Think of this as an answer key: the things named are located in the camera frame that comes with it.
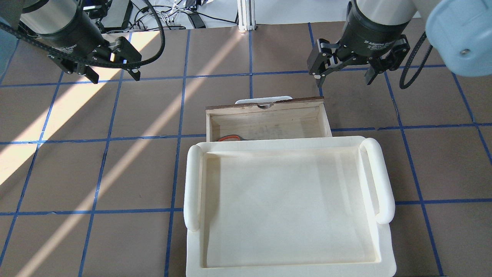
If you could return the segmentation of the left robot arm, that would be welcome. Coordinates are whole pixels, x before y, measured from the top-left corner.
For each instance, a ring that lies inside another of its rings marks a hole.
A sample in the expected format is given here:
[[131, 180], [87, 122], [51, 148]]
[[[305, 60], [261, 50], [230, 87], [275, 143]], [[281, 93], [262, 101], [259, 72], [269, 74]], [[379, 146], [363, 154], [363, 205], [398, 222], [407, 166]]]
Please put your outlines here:
[[67, 74], [79, 74], [97, 84], [93, 67], [126, 70], [140, 80], [140, 52], [125, 38], [107, 41], [102, 26], [84, 10], [84, 0], [2, 0], [1, 73], [7, 69], [18, 39], [47, 52]]

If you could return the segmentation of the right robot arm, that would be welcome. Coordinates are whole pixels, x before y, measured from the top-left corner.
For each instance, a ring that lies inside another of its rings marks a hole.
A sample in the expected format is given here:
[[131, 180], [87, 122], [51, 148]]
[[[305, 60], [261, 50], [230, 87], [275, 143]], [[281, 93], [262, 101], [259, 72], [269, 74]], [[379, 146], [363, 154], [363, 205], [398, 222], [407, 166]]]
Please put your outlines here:
[[350, 0], [342, 37], [337, 43], [318, 39], [306, 63], [321, 87], [328, 74], [349, 65], [369, 65], [364, 77], [371, 84], [378, 74], [397, 70], [407, 60], [399, 86], [405, 83], [413, 58], [428, 39], [448, 69], [463, 77], [490, 75], [490, 0]]

